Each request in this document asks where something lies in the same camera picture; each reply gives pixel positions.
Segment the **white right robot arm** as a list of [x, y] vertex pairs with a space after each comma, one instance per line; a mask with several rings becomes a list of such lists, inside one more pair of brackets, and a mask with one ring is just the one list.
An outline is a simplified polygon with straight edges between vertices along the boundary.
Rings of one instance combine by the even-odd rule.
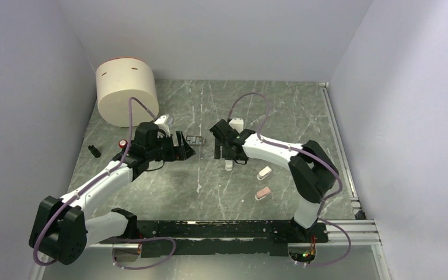
[[226, 120], [219, 120], [209, 131], [215, 137], [215, 159], [244, 165], [250, 159], [258, 159], [290, 171], [301, 196], [293, 216], [292, 236], [300, 242], [311, 237], [327, 192], [341, 182], [337, 168], [320, 144], [277, 141], [250, 129], [238, 132]]

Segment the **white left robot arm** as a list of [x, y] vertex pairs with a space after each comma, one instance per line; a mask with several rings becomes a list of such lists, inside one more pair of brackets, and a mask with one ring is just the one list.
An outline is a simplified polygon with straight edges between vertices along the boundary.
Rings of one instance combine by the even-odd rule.
[[30, 234], [36, 264], [72, 264], [84, 249], [106, 239], [129, 243], [139, 237], [138, 218], [121, 208], [93, 218], [109, 196], [149, 170], [151, 162], [184, 161], [196, 154], [183, 133], [169, 133], [161, 124], [143, 122], [130, 129], [126, 142], [102, 172], [60, 198], [47, 196], [37, 210]]

